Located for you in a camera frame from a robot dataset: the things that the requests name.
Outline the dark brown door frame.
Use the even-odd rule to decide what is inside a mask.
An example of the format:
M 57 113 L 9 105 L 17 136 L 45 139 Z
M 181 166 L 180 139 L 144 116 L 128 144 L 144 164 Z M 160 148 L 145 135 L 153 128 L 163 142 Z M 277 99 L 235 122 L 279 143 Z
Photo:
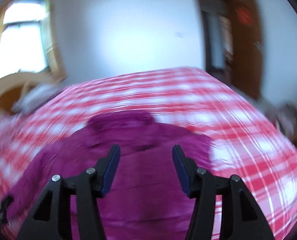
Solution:
M 231 79 L 233 61 L 229 0 L 198 0 L 198 2 L 204 32 L 206 72 L 227 83 Z

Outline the brown wooden door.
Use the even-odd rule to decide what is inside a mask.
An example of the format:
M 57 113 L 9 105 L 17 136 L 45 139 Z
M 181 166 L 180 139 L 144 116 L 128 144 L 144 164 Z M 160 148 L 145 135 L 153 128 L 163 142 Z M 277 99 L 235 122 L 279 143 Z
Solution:
M 235 8 L 238 6 L 244 6 L 251 12 L 251 25 L 244 25 L 237 19 Z M 257 1 L 230 0 L 228 11 L 233 36 L 232 85 L 257 100 L 261 94 L 263 70 L 262 33 Z

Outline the cream wooden headboard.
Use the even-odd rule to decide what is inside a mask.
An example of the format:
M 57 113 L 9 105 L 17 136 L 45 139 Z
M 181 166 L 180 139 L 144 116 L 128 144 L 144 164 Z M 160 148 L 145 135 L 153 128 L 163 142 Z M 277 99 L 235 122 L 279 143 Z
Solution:
M 0 79 L 0 117 L 14 113 L 11 108 L 22 96 L 40 83 L 54 83 L 50 75 L 45 73 L 16 73 Z

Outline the red double happiness decoration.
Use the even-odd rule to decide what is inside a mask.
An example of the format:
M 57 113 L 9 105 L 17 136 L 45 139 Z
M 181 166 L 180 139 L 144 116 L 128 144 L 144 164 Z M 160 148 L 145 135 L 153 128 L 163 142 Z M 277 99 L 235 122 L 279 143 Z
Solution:
M 235 8 L 236 17 L 240 21 L 240 23 L 244 25 L 251 25 L 252 16 L 251 12 L 244 6 L 238 6 Z

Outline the gold curtain right of window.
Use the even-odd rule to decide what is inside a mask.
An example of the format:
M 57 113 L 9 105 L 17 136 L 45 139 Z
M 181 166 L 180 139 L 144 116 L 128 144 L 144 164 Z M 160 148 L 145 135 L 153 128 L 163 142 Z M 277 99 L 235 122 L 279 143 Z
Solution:
M 45 17 L 42 19 L 42 42 L 53 80 L 61 82 L 67 78 L 67 72 L 57 41 L 55 25 L 55 6 L 53 0 L 45 0 Z

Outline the window with dark frame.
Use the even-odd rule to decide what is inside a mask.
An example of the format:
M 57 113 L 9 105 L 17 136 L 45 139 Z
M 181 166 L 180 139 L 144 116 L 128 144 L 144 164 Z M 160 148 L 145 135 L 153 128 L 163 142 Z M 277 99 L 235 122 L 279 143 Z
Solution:
M 46 0 L 15 0 L 5 11 L 0 39 L 0 79 L 49 68 L 43 44 Z

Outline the grey striped pillow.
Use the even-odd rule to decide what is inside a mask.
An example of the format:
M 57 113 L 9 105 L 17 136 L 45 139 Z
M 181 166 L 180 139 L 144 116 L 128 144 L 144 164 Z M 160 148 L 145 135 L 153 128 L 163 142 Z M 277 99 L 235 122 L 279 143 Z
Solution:
M 56 85 L 41 83 L 15 102 L 11 111 L 26 115 L 31 114 L 56 97 L 60 92 L 61 89 Z

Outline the red white plaid bedsheet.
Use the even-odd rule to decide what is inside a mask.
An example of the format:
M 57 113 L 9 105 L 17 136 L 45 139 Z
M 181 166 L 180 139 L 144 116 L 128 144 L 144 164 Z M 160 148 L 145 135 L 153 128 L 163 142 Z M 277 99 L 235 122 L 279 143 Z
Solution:
M 156 121 L 213 140 L 212 173 L 239 175 L 276 239 L 297 226 L 297 149 L 246 99 L 205 71 L 179 67 L 71 85 L 35 113 L 0 128 L 0 200 L 48 144 L 83 128 L 94 115 L 150 112 Z

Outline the magenta down jacket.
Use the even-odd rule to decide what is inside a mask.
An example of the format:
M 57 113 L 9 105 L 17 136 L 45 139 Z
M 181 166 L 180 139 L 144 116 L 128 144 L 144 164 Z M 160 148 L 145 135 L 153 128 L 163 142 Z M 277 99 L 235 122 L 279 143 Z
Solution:
M 9 191 L 14 201 L 7 218 L 25 218 L 53 175 L 76 176 L 117 144 L 120 163 L 110 192 L 99 201 L 107 238 L 183 239 L 194 202 L 181 189 L 172 148 L 181 146 L 197 165 L 211 169 L 211 143 L 204 134 L 159 123 L 146 111 L 93 116 L 84 128 L 36 155 Z

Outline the pile of clothes on floor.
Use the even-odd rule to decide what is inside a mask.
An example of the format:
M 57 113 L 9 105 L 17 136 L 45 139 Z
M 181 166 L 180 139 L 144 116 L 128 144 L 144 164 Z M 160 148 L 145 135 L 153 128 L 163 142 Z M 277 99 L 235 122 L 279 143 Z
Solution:
M 293 104 L 285 103 L 274 106 L 262 99 L 259 102 L 261 112 L 290 141 L 297 141 L 297 108 Z

